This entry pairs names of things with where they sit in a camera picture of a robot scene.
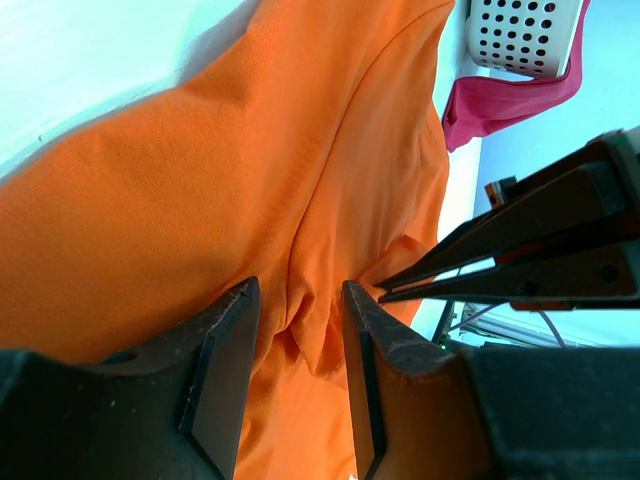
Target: magenta cloth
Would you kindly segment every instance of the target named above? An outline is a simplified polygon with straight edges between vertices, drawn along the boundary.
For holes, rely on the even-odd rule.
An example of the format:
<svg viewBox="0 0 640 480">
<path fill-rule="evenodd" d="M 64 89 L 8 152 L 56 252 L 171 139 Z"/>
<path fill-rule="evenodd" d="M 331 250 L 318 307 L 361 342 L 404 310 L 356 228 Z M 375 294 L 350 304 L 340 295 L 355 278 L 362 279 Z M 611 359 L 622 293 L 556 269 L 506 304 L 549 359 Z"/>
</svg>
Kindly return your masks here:
<svg viewBox="0 0 640 480">
<path fill-rule="evenodd" d="M 582 84 L 582 35 L 591 0 L 580 12 L 565 74 L 560 78 L 509 82 L 486 77 L 460 78 L 453 84 L 442 118 L 447 150 L 453 152 L 473 137 L 486 137 L 514 123 L 566 102 Z"/>
</svg>

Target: orange cloth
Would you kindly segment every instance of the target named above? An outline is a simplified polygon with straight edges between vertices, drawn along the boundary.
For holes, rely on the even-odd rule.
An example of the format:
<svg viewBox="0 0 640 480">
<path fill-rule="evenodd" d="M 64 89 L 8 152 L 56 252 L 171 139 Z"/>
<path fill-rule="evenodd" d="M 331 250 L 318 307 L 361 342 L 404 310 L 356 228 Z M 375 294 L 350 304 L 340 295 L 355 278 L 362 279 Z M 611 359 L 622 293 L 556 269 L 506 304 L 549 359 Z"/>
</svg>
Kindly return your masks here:
<svg viewBox="0 0 640 480">
<path fill-rule="evenodd" d="M 447 156 L 431 95 L 451 8 L 264 0 L 202 74 L 9 179 L 2 346 L 97 361 L 257 275 L 237 478 L 355 473 L 341 283 L 435 244 Z M 390 310 L 409 322 L 416 307 Z"/>
</svg>

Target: white laundry basket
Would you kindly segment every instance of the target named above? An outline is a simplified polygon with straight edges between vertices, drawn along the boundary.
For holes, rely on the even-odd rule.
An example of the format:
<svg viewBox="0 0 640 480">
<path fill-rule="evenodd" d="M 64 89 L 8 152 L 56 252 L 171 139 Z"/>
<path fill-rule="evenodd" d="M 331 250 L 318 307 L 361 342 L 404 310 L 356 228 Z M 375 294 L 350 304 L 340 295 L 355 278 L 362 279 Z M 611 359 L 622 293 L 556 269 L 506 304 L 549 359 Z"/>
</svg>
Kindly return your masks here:
<svg viewBox="0 0 640 480">
<path fill-rule="evenodd" d="M 584 0 L 471 0 L 467 49 L 478 65 L 561 77 Z"/>
</svg>

